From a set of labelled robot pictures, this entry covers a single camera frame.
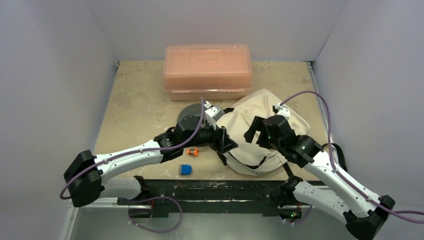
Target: plastic box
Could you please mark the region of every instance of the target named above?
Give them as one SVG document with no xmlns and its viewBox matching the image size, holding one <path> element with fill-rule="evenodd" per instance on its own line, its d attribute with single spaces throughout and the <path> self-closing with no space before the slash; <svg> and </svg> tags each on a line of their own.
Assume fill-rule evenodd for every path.
<svg viewBox="0 0 424 240">
<path fill-rule="evenodd" d="M 241 99 L 252 86 L 247 45 L 178 45 L 166 49 L 165 90 L 171 100 Z"/>
</svg>

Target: table surface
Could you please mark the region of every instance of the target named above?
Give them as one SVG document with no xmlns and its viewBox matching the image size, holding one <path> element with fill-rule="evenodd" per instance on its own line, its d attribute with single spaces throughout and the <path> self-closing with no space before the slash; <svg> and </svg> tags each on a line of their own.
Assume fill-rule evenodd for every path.
<svg viewBox="0 0 424 240">
<path fill-rule="evenodd" d="M 163 61 L 124 60 L 119 64 L 115 82 L 101 124 L 94 152 L 106 154 L 135 147 L 153 139 L 177 123 L 177 116 L 186 106 L 199 101 L 171 101 L 164 90 Z M 305 62 L 254 61 L 252 92 L 268 89 L 281 100 L 304 90 L 314 91 L 314 84 Z M 212 100 L 223 109 L 237 100 Z M 320 144 L 327 142 L 326 130 L 318 100 L 313 94 L 302 94 L 287 105 L 310 125 L 309 135 Z M 179 175 L 181 164 L 192 166 L 192 174 Z M 306 181 L 318 179 L 288 163 L 296 176 Z M 282 167 L 261 177 L 236 173 L 209 147 L 201 147 L 199 156 L 182 156 L 161 164 L 133 169 L 119 177 L 143 176 L 146 179 L 192 180 L 286 180 Z"/>
</svg>

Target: white wall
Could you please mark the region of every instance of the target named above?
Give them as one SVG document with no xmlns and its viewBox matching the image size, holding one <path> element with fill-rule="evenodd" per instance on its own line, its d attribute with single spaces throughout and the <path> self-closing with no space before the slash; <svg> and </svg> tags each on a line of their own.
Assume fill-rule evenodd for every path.
<svg viewBox="0 0 424 240">
<path fill-rule="evenodd" d="M 87 0 L 117 59 L 246 43 L 254 60 L 315 60 L 347 0 Z"/>
<path fill-rule="evenodd" d="M 314 66 L 351 174 L 397 210 L 424 211 L 423 10 L 422 0 L 350 0 Z M 376 239 L 423 235 L 392 216 Z"/>
<path fill-rule="evenodd" d="M 94 146 L 114 58 L 83 0 L 0 3 L 0 239 L 57 240 L 63 173 Z"/>
</svg>

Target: beige bag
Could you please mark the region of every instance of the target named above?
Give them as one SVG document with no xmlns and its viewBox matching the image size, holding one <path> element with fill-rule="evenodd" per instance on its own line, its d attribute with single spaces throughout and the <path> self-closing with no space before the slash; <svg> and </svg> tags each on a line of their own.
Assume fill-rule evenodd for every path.
<svg viewBox="0 0 424 240">
<path fill-rule="evenodd" d="M 255 116 L 268 118 L 274 115 L 273 105 L 282 101 L 272 92 L 262 89 L 253 92 L 231 107 L 232 112 L 224 114 L 218 121 L 219 127 L 226 127 L 229 137 L 238 144 L 238 147 L 226 153 L 226 163 L 240 174 L 262 176 L 281 167 L 287 162 L 278 151 L 259 147 L 256 144 L 259 133 L 257 132 L 252 143 L 247 143 L 243 135 L 249 129 Z M 297 135 L 306 135 L 310 131 L 309 124 L 291 108 L 288 120 L 291 128 Z"/>
</svg>

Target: small orange toy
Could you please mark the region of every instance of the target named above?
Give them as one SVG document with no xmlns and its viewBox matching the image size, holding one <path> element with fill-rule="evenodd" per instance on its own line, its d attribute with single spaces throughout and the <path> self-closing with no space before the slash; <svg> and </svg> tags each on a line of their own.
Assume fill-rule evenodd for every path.
<svg viewBox="0 0 424 240">
<path fill-rule="evenodd" d="M 194 156 L 198 156 L 198 149 L 197 148 L 192 148 L 192 149 L 189 149 L 189 150 L 187 150 L 187 154 L 188 155 L 194 155 Z"/>
</svg>

